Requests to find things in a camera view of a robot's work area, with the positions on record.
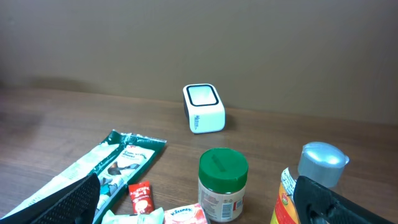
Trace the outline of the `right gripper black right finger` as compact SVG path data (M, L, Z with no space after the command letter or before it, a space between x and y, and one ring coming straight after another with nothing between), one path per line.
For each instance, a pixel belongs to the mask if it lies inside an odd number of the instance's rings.
M392 224L302 175L296 181L294 203L301 223Z

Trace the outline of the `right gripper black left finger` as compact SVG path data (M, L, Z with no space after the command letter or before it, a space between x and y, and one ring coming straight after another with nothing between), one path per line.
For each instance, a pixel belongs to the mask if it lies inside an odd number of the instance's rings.
M92 223L99 197L98 176L91 174L1 219L1 224Z

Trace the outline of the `red Nescafe coffee sachet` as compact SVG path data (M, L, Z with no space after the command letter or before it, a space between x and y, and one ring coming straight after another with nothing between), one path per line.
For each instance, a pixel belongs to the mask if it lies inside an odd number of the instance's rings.
M134 214L150 214L155 210L149 181L128 186Z

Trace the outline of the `green 3M gloves package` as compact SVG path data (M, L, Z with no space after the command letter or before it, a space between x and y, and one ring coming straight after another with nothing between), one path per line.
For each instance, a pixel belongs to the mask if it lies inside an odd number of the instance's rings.
M166 143L164 139L113 130L99 145L55 176L5 217L38 203L87 175L96 174L100 190L93 223L98 224L126 192L128 185L135 183L153 164Z

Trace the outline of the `white wet wipe sachet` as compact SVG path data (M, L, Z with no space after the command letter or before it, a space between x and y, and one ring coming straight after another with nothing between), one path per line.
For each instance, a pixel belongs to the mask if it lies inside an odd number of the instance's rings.
M101 224L163 224L164 210L158 208L150 214L115 215L108 210Z

